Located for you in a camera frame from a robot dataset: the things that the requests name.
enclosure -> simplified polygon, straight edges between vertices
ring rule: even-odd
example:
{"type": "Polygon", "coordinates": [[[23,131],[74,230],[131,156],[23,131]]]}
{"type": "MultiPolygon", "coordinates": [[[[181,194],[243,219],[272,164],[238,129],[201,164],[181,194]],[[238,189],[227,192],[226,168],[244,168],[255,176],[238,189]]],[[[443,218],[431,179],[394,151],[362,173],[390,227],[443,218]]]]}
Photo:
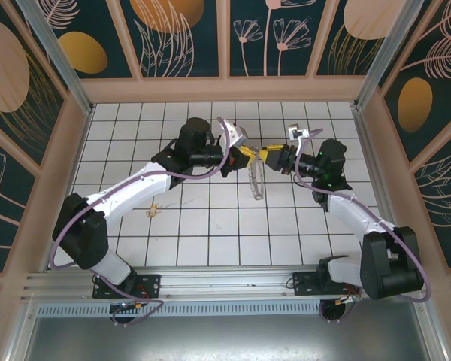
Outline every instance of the enclosure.
{"type": "MultiPolygon", "coordinates": [[[[56,262],[70,262],[61,248],[56,262]]],[[[0,359],[140,356],[451,359],[451,0],[0,0],[0,359]],[[247,146],[294,144],[293,124],[323,129],[312,156],[346,145],[347,183],[414,230],[432,297],[365,296],[324,323],[333,297],[288,281],[361,243],[294,174],[260,165],[262,200],[244,168],[107,225],[109,250],[159,275],[165,301],[114,328],[90,272],[49,267],[59,211],[144,167],[193,117],[215,137],[217,117],[233,122],[247,146]]]]}

white tile floor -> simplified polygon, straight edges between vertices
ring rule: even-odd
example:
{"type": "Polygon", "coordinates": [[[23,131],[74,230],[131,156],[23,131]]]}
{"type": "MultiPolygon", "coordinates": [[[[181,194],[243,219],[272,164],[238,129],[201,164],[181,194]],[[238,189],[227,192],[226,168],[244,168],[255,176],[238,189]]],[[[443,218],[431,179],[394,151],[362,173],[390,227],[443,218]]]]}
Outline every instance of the white tile floor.
{"type": "MultiPolygon", "coordinates": [[[[286,127],[323,128],[307,152],[326,138],[347,146],[344,173],[357,196],[374,211],[377,203],[347,103],[197,102],[99,104],[87,136],[73,191],[87,196],[143,167],[189,117],[236,119],[265,147],[289,143],[286,127]]],[[[217,121],[212,130],[219,134],[217,121]]],[[[195,169],[194,174],[204,172],[195,169]]],[[[247,170],[227,178],[189,181],[144,202],[110,225],[109,245],[133,266],[310,265],[334,254],[354,254],[359,243],[313,201],[292,177],[265,169],[266,197],[256,201],[247,170]],[[147,217],[152,204],[159,213],[147,217]]],[[[58,255],[58,264],[67,256],[58,255]]]]}

black bracket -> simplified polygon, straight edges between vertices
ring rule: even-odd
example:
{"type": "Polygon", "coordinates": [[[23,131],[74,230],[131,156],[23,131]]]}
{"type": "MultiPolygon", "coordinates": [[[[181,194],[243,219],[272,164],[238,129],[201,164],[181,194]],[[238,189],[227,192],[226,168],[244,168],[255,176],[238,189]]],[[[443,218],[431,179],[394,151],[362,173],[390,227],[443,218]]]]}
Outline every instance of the black bracket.
{"type": "Polygon", "coordinates": [[[349,292],[348,284],[335,282],[324,284],[319,281],[317,272],[294,272],[292,274],[295,296],[339,296],[349,292]]]}
{"type": "MultiPolygon", "coordinates": [[[[151,299],[157,299],[160,291],[160,275],[137,275],[135,285],[130,295],[146,298],[143,291],[147,292],[151,299]]],[[[93,282],[93,299],[123,299],[124,297],[113,291],[103,280],[96,277],[93,282]]]]}

clear plastic object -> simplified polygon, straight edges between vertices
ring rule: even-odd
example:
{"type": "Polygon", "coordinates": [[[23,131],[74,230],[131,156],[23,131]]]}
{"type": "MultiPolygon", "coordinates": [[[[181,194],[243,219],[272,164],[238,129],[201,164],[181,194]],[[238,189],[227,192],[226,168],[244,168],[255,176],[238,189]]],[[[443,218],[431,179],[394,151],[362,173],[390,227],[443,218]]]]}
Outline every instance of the clear plastic object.
{"type": "Polygon", "coordinates": [[[249,185],[250,191],[253,193],[254,199],[260,201],[264,199],[264,167],[259,156],[258,147],[250,147],[256,158],[250,163],[249,167],[249,185]]]}

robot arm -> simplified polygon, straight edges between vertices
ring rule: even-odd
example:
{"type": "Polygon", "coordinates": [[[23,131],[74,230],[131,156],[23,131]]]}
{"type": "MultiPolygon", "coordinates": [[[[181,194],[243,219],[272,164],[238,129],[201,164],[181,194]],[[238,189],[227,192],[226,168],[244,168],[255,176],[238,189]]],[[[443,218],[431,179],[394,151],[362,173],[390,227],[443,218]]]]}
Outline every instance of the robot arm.
{"type": "Polygon", "coordinates": [[[241,145],[247,139],[246,132],[227,120],[224,123],[224,132],[229,134],[229,149],[225,149],[226,142],[223,134],[217,144],[214,144],[215,138],[206,120],[191,118],[181,128],[179,138],[174,139],[157,153],[152,158],[152,162],[137,173],[107,190],[85,198],[76,193],[68,196],[53,231],[53,240],[58,238],[65,225],[77,213],[102,199],[101,203],[83,215],[81,221],[73,224],[62,239],[60,247],[79,267],[91,269],[96,274],[107,278],[123,292],[129,293],[135,286],[137,274],[127,262],[109,250],[107,225],[112,224],[146,199],[166,192],[183,181],[181,177],[166,174],[147,176],[146,174],[151,171],[171,171],[176,174],[191,175],[194,167],[217,166],[224,156],[228,157],[228,161],[221,168],[223,177],[234,169],[247,166],[249,157],[244,154],[244,150],[241,150],[241,145]],[[110,197],[105,197],[114,190],[116,192],[110,197]]]}
{"type": "MultiPolygon", "coordinates": [[[[300,141],[301,138],[308,138],[310,133],[294,125],[289,127],[289,136],[291,140],[300,141]]],[[[266,147],[260,156],[267,166],[283,174],[290,174],[299,162],[300,175],[313,178],[313,187],[354,196],[353,189],[343,176],[346,150],[339,141],[327,139],[322,143],[317,157],[302,154],[298,158],[298,148],[285,144],[266,147]]],[[[325,211],[353,232],[361,246],[361,256],[321,259],[316,271],[319,287],[325,290],[330,284],[352,284],[364,289],[372,299],[422,288],[423,279],[413,261],[370,214],[340,196],[313,191],[313,197],[325,211]]],[[[381,222],[393,229],[419,259],[416,235],[411,228],[398,228],[385,220],[381,222]]]]}

